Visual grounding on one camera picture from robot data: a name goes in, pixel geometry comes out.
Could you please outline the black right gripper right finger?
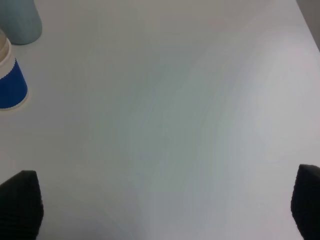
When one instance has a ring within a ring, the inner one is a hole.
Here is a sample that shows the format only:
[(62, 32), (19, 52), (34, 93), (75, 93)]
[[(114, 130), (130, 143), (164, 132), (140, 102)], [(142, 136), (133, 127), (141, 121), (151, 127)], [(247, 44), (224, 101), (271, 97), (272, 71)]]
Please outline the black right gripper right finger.
[(320, 238), (320, 168), (301, 164), (291, 198), (291, 213), (304, 240)]

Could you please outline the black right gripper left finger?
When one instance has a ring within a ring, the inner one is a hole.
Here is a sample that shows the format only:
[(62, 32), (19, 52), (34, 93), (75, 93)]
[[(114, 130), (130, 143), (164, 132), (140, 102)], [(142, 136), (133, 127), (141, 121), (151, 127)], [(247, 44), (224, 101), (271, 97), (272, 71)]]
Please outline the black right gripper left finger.
[(37, 172), (22, 170), (0, 185), (0, 238), (35, 240), (44, 217)]

